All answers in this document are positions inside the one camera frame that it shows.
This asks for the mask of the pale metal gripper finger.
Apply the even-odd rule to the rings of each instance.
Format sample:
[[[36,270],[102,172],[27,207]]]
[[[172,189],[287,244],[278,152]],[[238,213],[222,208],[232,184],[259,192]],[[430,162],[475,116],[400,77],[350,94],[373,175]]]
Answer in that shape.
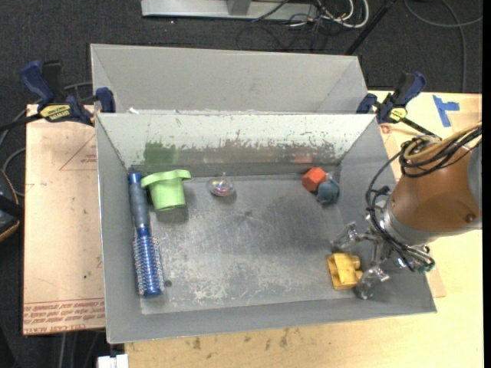
[[[361,300],[369,300],[374,296],[378,286],[390,278],[381,267],[372,267],[366,270],[355,287],[355,295]]]
[[[330,240],[331,250],[347,250],[361,240],[356,229],[356,223],[348,223],[342,231]]]

